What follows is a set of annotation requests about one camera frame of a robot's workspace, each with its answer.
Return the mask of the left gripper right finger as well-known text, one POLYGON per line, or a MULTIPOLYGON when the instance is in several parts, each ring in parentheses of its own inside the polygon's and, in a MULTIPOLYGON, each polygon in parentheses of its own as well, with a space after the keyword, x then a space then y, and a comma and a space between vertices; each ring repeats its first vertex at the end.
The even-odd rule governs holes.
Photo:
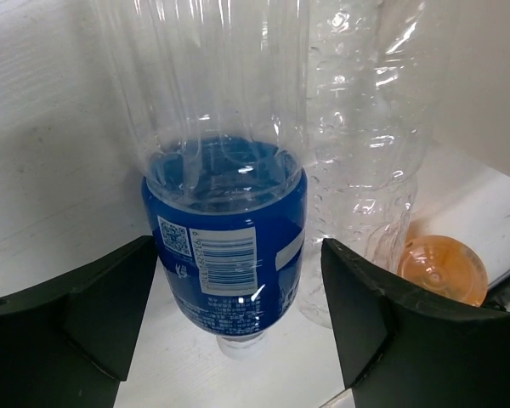
POLYGON ((510 407, 510 312, 441 297, 334 239, 321 270, 358 407, 510 407))

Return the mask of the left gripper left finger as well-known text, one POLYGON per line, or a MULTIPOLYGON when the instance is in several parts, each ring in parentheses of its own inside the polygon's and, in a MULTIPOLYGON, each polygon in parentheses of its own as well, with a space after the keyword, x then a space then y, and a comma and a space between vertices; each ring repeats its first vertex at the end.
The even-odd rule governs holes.
POLYGON ((156 270, 140 236, 0 297, 0 407, 112 407, 128 378, 156 270))

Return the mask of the clear plastic bottle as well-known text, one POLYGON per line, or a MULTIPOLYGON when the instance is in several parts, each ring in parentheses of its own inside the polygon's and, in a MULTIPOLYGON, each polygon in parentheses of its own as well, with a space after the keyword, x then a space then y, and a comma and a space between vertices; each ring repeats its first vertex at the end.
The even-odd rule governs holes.
POLYGON ((425 146, 420 112, 395 83, 423 1, 315 1, 309 29, 309 211, 299 311, 330 327, 320 266, 334 238, 393 272, 405 242, 425 146))

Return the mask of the blue label plastic bottle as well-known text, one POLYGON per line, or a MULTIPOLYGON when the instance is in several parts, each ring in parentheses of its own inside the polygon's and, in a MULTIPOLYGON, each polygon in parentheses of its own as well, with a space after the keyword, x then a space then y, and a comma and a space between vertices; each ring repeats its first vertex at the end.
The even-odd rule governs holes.
POLYGON ((94 8, 175 302, 243 360, 298 290, 309 3, 94 8))

